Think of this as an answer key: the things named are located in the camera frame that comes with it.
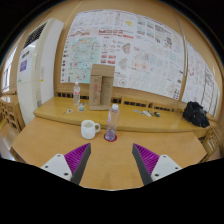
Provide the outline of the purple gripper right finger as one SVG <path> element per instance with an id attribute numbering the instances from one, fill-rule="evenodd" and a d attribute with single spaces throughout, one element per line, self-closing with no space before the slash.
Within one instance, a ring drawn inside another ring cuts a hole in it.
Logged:
<path id="1" fill-rule="evenodd" d="M 133 144 L 132 154 L 144 185 L 181 170 L 181 167 L 168 155 L 159 156 L 138 144 Z"/>

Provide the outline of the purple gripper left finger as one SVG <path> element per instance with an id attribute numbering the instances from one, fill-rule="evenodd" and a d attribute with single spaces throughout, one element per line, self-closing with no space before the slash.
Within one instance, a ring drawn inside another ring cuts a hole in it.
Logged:
<path id="1" fill-rule="evenodd" d="M 91 144 L 87 143 L 65 155 L 54 155 L 42 169 L 79 185 L 90 154 Z"/>

